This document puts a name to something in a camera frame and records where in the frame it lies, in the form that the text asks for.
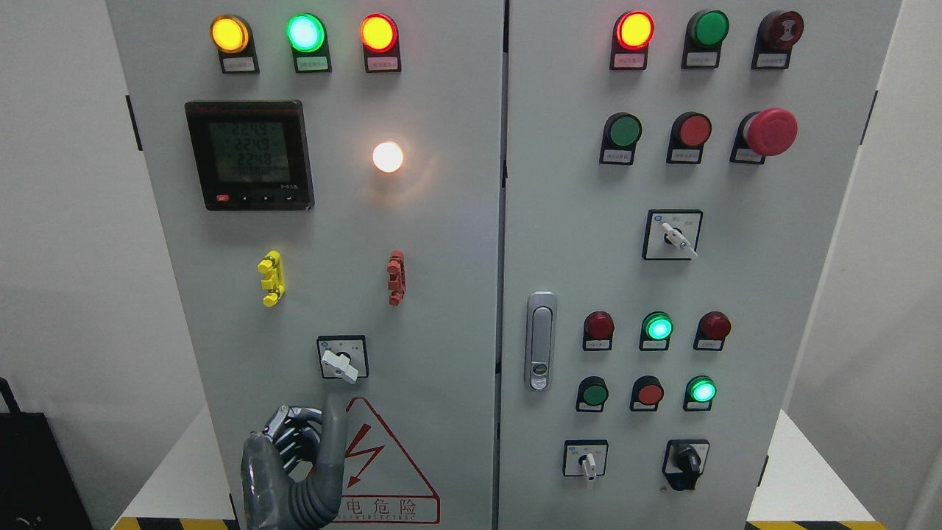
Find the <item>green indicator light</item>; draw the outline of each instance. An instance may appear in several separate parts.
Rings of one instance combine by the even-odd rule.
[[[687,394],[698,403],[706,403],[716,396],[716,385],[709,377],[695,377],[687,385]]]
[[[644,319],[644,334],[651,340],[665,340],[674,331],[674,324],[667,313],[652,313]]]
[[[627,147],[638,141],[642,135],[642,125],[634,116],[623,116],[611,125],[609,137],[620,147]]]
[[[284,33],[291,42],[291,47],[302,53],[315,52],[324,43],[324,24],[310,13],[299,13],[284,27]]]
[[[712,48],[729,34],[729,19],[722,11],[707,11],[693,15],[696,22],[690,29],[690,36],[703,48]]]
[[[592,385],[582,392],[582,401],[586,402],[586,405],[590,406],[602,405],[608,398],[609,391],[600,385]]]

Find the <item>digital power meter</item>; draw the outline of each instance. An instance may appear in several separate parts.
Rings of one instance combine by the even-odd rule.
[[[311,208],[300,101],[190,101],[185,109],[206,209]]]

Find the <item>white switch handle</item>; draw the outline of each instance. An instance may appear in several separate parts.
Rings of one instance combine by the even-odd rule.
[[[356,383],[356,378],[360,375],[359,370],[350,366],[349,357],[339,356],[330,350],[324,350],[324,355],[320,358],[320,364],[351,385]]]
[[[579,459],[579,465],[582,466],[582,475],[586,477],[586,480],[591,482],[598,476],[595,470],[595,455],[592,453],[583,455]]]
[[[677,230],[667,223],[661,223],[660,227],[664,229],[664,233],[667,234],[667,240],[671,242],[671,245],[684,251],[684,254],[690,259],[697,258],[697,251],[693,250],[693,245],[680,233],[680,230]]]

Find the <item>red cable clip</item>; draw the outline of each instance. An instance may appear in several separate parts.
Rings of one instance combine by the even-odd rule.
[[[402,251],[394,250],[389,255],[386,271],[389,273],[389,283],[386,284],[390,290],[389,305],[395,307],[406,296],[406,260]]]

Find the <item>black and yellow hazard tape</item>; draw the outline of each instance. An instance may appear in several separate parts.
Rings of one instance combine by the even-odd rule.
[[[873,521],[753,521],[745,530],[886,530]]]
[[[239,530],[234,520],[122,517],[111,530]]]

